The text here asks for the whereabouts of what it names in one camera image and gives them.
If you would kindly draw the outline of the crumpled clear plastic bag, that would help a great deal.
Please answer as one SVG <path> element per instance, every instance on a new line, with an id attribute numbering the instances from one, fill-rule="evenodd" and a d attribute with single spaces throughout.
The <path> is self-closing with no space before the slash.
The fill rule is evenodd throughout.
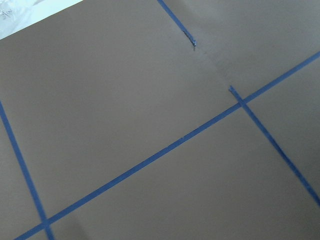
<path id="1" fill-rule="evenodd" d="M 11 32 L 40 0 L 1 0 L 0 34 Z"/>

